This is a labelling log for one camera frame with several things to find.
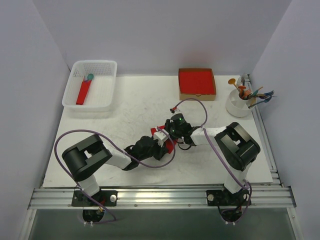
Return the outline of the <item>aluminium mounting rail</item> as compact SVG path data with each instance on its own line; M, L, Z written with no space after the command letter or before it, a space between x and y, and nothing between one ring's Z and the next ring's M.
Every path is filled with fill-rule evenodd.
M117 188L116 206L110 210L208 209L206 190L200 188ZM72 188L35 189L30 210L93 210L94 206L72 206ZM294 208L296 202L289 187L254 186L251 208Z

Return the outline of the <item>white plastic perforated basket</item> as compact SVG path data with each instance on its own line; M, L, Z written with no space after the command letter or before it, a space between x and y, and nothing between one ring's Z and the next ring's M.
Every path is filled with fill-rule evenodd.
M113 60L80 60L73 64L62 98L62 105L77 112L105 112L112 103L118 65ZM87 75L93 74L83 105L76 105Z

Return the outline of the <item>rolled red napkin bundle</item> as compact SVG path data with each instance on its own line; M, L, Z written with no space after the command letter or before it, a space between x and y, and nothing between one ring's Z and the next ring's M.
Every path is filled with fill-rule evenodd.
M76 100L76 105L83 105L85 102L85 99L87 97L90 85L91 85L91 80L87 80L87 81L82 81L81 82L81 86L80 86L80 90L77 96L77 100Z

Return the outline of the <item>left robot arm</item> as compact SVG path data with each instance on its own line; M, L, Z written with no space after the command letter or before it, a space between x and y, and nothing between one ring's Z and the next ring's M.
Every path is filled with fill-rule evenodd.
M170 141L167 132L156 131L153 136L142 136L124 152L114 147L107 148L98 134L93 134L62 153L73 179L84 191L83 200L90 206L101 201L100 187L94 173L104 164L130 171L141 161L155 158L160 160L169 153L166 143Z

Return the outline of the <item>teal spoon in basket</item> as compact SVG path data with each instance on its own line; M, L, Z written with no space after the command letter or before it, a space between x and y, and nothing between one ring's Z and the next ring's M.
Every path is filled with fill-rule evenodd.
M91 80L93 80L93 78L94 78L94 75L92 73L90 73L87 75L86 81L91 81Z

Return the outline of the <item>white utensil cup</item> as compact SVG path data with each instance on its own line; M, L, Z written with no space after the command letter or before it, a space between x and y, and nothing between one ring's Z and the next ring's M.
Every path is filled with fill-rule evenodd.
M252 112L249 109L249 100L241 99L236 89L232 90L227 97L225 109L229 114L237 118L244 118Z

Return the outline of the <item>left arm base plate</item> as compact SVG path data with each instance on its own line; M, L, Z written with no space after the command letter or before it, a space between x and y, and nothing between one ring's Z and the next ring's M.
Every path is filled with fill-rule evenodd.
M92 198L105 207L115 207L117 205L118 192L116 190L100 190ZM85 196L80 190L73 192L72 207L92 207L98 206L95 202Z

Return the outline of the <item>orange plastic fork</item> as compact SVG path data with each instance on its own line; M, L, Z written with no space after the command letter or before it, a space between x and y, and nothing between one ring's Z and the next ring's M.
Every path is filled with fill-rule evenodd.
M244 86L244 85L238 86L238 90L239 90L239 97L240 98L245 98L246 96L248 96L251 93L251 90L247 89L246 86Z

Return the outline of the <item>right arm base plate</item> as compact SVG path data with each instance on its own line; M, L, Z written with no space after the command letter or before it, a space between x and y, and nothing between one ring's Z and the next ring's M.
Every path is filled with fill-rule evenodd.
M245 206L246 204L251 205L251 200L249 200L249 191L240 190L234 194L230 193L228 190L207 190L207 205L208 206Z

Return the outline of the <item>red paper napkin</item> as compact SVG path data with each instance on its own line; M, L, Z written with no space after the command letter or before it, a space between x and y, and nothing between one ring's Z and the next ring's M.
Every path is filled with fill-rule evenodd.
M157 132L158 130L157 130L156 127L153 127L153 128L150 129L150 131L151 131L151 135L153 136L155 134L155 132ZM172 153L172 151L174 150L176 144L178 143L175 139L172 139L172 140L173 140L173 143L169 139L167 139L165 141L165 146L166 146L169 154Z

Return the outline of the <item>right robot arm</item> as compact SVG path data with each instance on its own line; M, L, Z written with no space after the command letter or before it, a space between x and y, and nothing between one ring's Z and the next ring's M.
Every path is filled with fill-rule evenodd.
M249 189L247 173L261 148L238 122L216 128L192 127L183 114L178 113L166 120L164 129L170 137L189 146L209 145L212 148L228 172L221 193L226 204L234 204L240 198L239 191Z

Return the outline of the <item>orange plastic spoon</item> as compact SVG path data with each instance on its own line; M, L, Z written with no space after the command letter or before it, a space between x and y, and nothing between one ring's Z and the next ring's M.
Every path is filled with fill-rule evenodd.
M236 79L235 79L235 78L230 78L230 79L228 80L228 84L229 84L229 85L233 85L233 86L237 89L237 91L239 91L239 88L238 88L238 86L236 85Z

